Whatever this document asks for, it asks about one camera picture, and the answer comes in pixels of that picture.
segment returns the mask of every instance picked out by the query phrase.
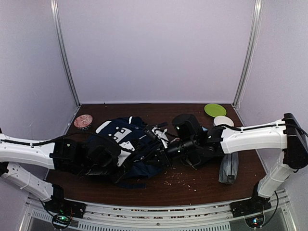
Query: white patch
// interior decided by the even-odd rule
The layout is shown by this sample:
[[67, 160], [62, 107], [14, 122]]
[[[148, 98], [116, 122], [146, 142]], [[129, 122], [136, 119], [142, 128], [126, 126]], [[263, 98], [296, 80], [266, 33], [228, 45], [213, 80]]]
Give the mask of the white patch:
[[115, 141], [119, 143], [121, 140], [123, 140], [124, 137], [126, 137], [128, 134], [131, 133], [131, 130], [127, 128], [122, 128], [121, 131], [118, 131], [115, 133]]
[[106, 122], [104, 122], [102, 125], [100, 125], [97, 129], [96, 129], [96, 133], [100, 133], [100, 131], [103, 129], [103, 128], [105, 128], [108, 124], [110, 124], [111, 123], [111, 121], [110, 120], [108, 120], [108, 121], [106, 121]]
[[[120, 146], [122, 148], [126, 148], [126, 149], [129, 149], [129, 150], [132, 150], [134, 151], [135, 148], [133, 147], [133, 145], [127, 141], [127, 142], [123, 142], [123, 143], [120, 143]], [[123, 164], [123, 162], [127, 159], [127, 157], [130, 156], [131, 153], [129, 152], [126, 152], [124, 150], [121, 150], [121, 154], [118, 156], [118, 162], [117, 162], [117, 165], [118, 166], [121, 166]]]

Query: metal frame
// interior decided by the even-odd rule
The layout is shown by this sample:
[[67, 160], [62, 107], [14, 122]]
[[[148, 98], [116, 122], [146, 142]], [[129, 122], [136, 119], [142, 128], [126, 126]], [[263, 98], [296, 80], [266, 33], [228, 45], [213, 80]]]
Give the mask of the metal frame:
[[64, 46], [64, 39], [62, 35], [62, 29], [61, 29], [61, 22], [60, 22], [60, 16], [59, 16], [59, 10], [58, 10], [58, 0], [51, 0], [51, 12], [54, 20], [54, 24], [56, 27], [56, 32], [57, 32], [57, 37], [58, 37], [58, 42], [59, 42], [59, 47], [60, 47], [60, 53], [61, 53], [61, 58], [66, 74], [66, 78], [68, 81], [69, 88], [72, 92], [75, 104], [77, 107], [80, 106], [79, 98], [76, 92], [76, 88], [73, 82], [71, 70], [68, 64], [68, 59], [65, 51], [65, 46]]
[[257, 35], [259, 31], [259, 26], [260, 26], [262, 6], [263, 6], [263, 0], [256, 0], [255, 11], [254, 11], [253, 19], [252, 19], [252, 25], [251, 25], [251, 31], [250, 31], [250, 37], [249, 37], [245, 62], [244, 62], [239, 86], [237, 88], [235, 98], [233, 101], [233, 105], [235, 108], [239, 107], [239, 104], [241, 102], [241, 97], [245, 90], [246, 82], [248, 80], [249, 71], [251, 67], [251, 59], [252, 59], [252, 55], [253, 55], [253, 52], [254, 52], [254, 49], [257, 43]]
[[[285, 190], [277, 191], [279, 208], [289, 231], [296, 231], [293, 211]], [[270, 199], [272, 208], [277, 204], [276, 196]], [[230, 222], [243, 219], [233, 218], [229, 204], [233, 201], [206, 205], [185, 205], [166, 207], [137, 207], [86, 203], [83, 219], [74, 218], [71, 228], [82, 231], [229, 231]], [[20, 226], [20, 231], [27, 231], [32, 217], [50, 222], [51, 217], [44, 211], [41, 203], [30, 195], [27, 211]]]

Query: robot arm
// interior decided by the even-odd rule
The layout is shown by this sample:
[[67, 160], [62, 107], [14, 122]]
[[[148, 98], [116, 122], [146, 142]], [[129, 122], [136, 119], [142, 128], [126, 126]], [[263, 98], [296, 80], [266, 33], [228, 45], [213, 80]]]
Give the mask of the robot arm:
[[[169, 159], [184, 156], [196, 168], [212, 157], [259, 148], [279, 148], [282, 153], [277, 163], [264, 179], [258, 182], [252, 198], [232, 203], [233, 216], [245, 216], [270, 208], [269, 198], [295, 170], [308, 165], [306, 138], [292, 114], [283, 120], [257, 127], [214, 127], [203, 131], [193, 115], [182, 114], [172, 121], [179, 139], [162, 143], [159, 150], [148, 155], [145, 163], [169, 165]], [[159, 139], [156, 131], [149, 132]], [[44, 182], [24, 170], [19, 164], [26, 163], [70, 172], [75, 175], [110, 175], [117, 182], [132, 163], [119, 160], [123, 153], [132, 153], [113, 140], [97, 135], [88, 142], [76, 142], [63, 137], [50, 141], [31, 141], [5, 136], [0, 131], [0, 176], [8, 178], [46, 202], [48, 210], [58, 212], [63, 207], [73, 210], [74, 217], [83, 217], [85, 205], [64, 199], [63, 189]]]

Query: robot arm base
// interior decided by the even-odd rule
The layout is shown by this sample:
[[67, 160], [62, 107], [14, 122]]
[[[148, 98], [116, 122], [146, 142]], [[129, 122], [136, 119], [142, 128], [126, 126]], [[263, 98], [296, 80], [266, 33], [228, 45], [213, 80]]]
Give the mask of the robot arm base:
[[271, 208], [271, 204], [269, 202], [270, 198], [258, 196], [258, 184], [259, 182], [254, 186], [253, 195], [250, 199], [237, 201], [230, 204], [234, 218], [248, 216]]

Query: black mount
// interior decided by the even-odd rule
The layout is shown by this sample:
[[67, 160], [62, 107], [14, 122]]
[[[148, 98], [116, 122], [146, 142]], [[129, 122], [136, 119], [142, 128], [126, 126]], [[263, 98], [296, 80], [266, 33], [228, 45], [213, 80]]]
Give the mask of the black mount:
[[69, 201], [64, 199], [63, 188], [53, 184], [53, 195], [51, 200], [45, 203], [45, 209], [56, 214], [72, 216], [75, 218], [83, 218], [86, 210], [86, 204]]
[[254, 213], [259, 213], [270, 209], [271, 204], [269, 198], [260, 197], [257, 194], [259, 182], [254, 186], [253, 195], [250, 199], [233, 202], [230, 204], [231, 211], [234, 218], [241, 216], [248, 216]]
[[293, 169], [301, 169], [308, 165], [308, 147], [306, 142], [305, 134], [300, 131], [300, 125], [295, 119], [293, 114], [284, 114], [286, 135], [287, 135], [287, 149], [285, 150], [285, 155], [283, 163], [287, 164]]

